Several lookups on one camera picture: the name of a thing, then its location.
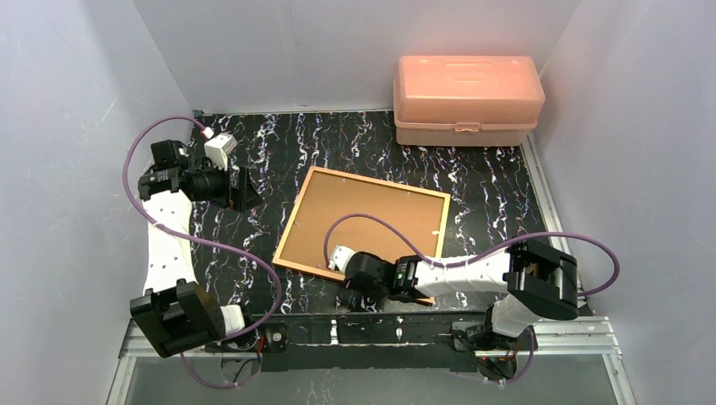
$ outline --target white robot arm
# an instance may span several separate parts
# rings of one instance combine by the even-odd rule
[[[152,144],[155,164],[139,180],[144,209],[158,224],[188,235],[192,201],[244,211],[261,198],[243,168],[232,173],[228,153],[236,146],[229,134],[204,144],[206,157],[191,160],[177,141]],[[232,175],[238,187],[231,186]],[[149,225],[149,264],[144,295],[131,301],[132,318],[161,357],[222,339],[246,325],[239,305],[219,305],[199,288],[191,244]]]
[[[483,345],[500,337],[516,339],[541,318],[571,320],[578,315],[577,261],[536,240],[471,263],[469,256],[428,259],[441,264],[417,256],[390,263],[370,253],[336,246],[328,265],[345,274],[347,288],[403,302],[451,292],[509,293],[488,310],[482,328],[483,333],[498,336],[470,339],[482,339]]]

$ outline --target cork board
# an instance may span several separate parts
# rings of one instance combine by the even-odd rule
[[[343,273],[326,268],[323,239],[328,228],[349,213],[374,215],[402,232],[427,256],[440,257],[449,203],[450,195],[444,192],[313,166],[281,236],[274,264],[343,282]],[[365,218],[341,223],[328,242],[328,254],[336,245],[369,251],[389,262],[414,254],[389,229]]]

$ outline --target plastic storage container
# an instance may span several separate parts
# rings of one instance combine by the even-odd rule
[[[403,145],[517,146],[544,103],[531,57],[401,57],[393,83]]]

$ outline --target gray wall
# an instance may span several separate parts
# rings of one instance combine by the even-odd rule
[[[639,403],[713,403],[716,3],[584,0],[542,74],[536,131],[568,230],[616,249],[590,302]],[[594,287],[609,265],[572,244]]]
[[[0,15],[0,403],[104,403],[146,274],[124,154],[189,106],[131,0],[2,0]],[[143,148],[134,179],[148,162]]]
[[[386,108],[409,54],[528,55],[579,0],[134,0],[193,109]]]

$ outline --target marble pattern table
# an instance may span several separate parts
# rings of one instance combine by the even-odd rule
[[[452,196],[443,256],[474,254],[508,237],[545,230],[519,148],[405,147],[395,142],[391,111],[212,115],[200,120],[238,141],[231,163],[247,165],[264,205],[246,213],[194,204],[193,235],[247,249],[271,262],[312,165],[447,192]],[[198,132],[190,146],[196,148]],[[222,305],[243,302],[254,314],[272,304],[269,275],[246,259],[193,246],[199,284]],[[283,313],[484,311],[490,293],[445,294],[430,308],[371,300],[339,284],[277,269]]]

